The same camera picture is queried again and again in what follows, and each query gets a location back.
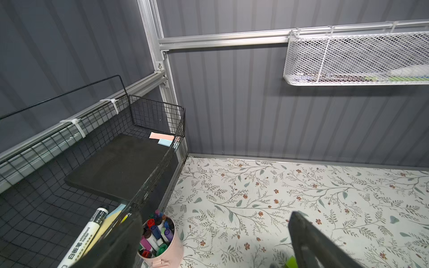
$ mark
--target marker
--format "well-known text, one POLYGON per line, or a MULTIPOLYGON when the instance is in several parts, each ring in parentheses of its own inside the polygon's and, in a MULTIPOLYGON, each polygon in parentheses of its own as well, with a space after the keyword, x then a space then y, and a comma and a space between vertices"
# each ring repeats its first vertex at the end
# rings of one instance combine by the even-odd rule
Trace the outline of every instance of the marker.
POLYGON ((167 218, 167 222, 168 222, 168 226, 170 227, 169 229, 170 229, 170 231, 172 232, 172 233, 174 233, 174 224, 173 224, 173 221, 170 219, 170 218, 167 218))
POLYGON ((160 217, 164 216, 164 213, 162 213, 159 209, 155 210, 155 214, 160 217))
POLYGON ((161 237, 162 237, 162 239, 166 242, 166 243, 168 243, 169 244, 169 240, 167 239, 167 237, 165 236, 165 234, 164 234, 164 232, 165 232, 165 228, 163 227, 162 229, 161 229, 161 237))
POLYGON ((59 268, 67 268, 72 266, 83 256, 83 253, 89 246, 89 243, 94 238, 98 229, 100 229, 100 226, 102 225, 107 214, 109 214, 108 209, 109 206, 103 204, 95 211, 89 222, 85 225, 82 232, 73 243, 72 247, 67 252, 64 259, 58 265, 59 268))
POLYGON ((157 251, 157 256, 161 255, 162 253, 164 253, 164 251, 166 251, 168 248, 168 246, 166 244, 163 244, 162 246, 160 246, 160 250, 157 251))
POLYGON ((168 241, 173 241, 173 233, 170 231, 170 229, 165 229, 164 235, 167 237, 168 241))
POLYGON ((160 239, 161 238, 161 232, 160 232, 160 230, 158 229, 158 227, 157 226, 152 226, 151 227, 151 232, 152 232, 152 234, 154 235, 154 237, 158 240, 158 239, 160 239))
POLYGON ((145 250, 145 251, 143 251, 142 256, 143 256, 143 258, 150 259, 150 258, 152 258, 152 253, 150 253, 149 251, 145 250))
POLYGON ((151 231, 146 231, 145 238, 149 242, 149 244, 151 244, 154 250, 159 250, 159 246, 157 245, 157 239, 154 237, 151 231))
POLYGON ((157 245, 161 246, 162 244, 164 244, 164 240, 162 240, 162 238, 157 240, 157 245))
POLYGON ((161 229, 164 227, 163 223, 162 223, 162 219, 161 218, 156 218, 155 219, 155 225, 158 226, 158 229, 161 231, 161 229))
POLYGON ((150 220, 148 220, 148 227, 149 227, 149 229, 152 227, 152 226, 154 226, 155 225, 155 220, 154 219, 150 219, 150 220))
POLYGON ((144 236, 142 237, 142 239, 140 241, 140 245, 144 246, 147 251, 153 252, 153 250, 154 250, 152 248, 151 244, 146 240, 146 238, 144 236))

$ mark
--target pink metal cup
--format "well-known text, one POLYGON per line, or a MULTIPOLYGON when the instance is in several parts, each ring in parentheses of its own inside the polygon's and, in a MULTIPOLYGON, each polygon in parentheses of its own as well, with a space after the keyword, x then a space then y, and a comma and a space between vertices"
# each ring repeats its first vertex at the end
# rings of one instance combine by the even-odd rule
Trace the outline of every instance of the pink metal cup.
POLYGON ((180 267, 180 263, 183 259, 183 244, 182 241, 180 241, 177 225, 173 221, 175 231, 173 235, 173 240, 171 241, 170 245, 168 246, 167 250, 164 251, 161 255, 154 258, 144 258, 139 253, 137 255, 140 256, 149 266, 149 268, 178 268, 180 267))

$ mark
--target green marker cap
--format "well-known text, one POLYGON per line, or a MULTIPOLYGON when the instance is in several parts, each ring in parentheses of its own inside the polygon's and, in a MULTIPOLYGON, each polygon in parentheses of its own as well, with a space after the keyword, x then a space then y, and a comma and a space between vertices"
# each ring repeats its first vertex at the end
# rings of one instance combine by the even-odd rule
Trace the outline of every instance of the green marker cap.
POLYGON ((166 250, 167 250, 167 248, 168 248, 168 246, 167 246, 166 244, 162 244, 162 245, 160 246, 160 249, 158 249, 158 251, 157 251, 157 257, 158 257, 159 255, 161 255, 162 253, 164 253, 164 251, 166 251, 166 250))

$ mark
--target sticky note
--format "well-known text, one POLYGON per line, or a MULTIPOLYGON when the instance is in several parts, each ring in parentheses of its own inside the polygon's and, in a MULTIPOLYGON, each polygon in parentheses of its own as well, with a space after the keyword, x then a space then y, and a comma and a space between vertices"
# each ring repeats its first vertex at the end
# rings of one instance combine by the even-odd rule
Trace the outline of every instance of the sticky note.
POLYGON ((172 142, 173 141, 169 141, 169 140, 166 140, 166 139, 160 139, 160 141, 158 142, 158 144, 170 147, 170 145, 171 145, 172 142))
POLYGON ((150 139, 165 139, 168 141, 172 141, 174 139, 173 135, 167 135, 167 134, 160 134, 160 133, 155 133, 155 132, 151 132, 151 135, 149 136, 150 139))

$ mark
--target gray corrugated wall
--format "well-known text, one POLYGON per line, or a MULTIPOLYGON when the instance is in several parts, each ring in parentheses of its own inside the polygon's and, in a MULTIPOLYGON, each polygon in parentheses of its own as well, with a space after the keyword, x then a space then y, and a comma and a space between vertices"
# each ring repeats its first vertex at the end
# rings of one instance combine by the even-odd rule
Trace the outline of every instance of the gray corrugated wall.
MULTIPOLYGON (((128 86, 153 71, 136 0, 0 0, 0 114, 114 74, 128 86)), ((120 88, 106 82, 2 120, 0 152, 120 88)))
MULTIPOLYGON (((166 37, 421 19, 429 2, 158 0, 166 37)), ((170 51, 191 153, 429 166, 429 86, 295 87, 286 45, 170 51)))

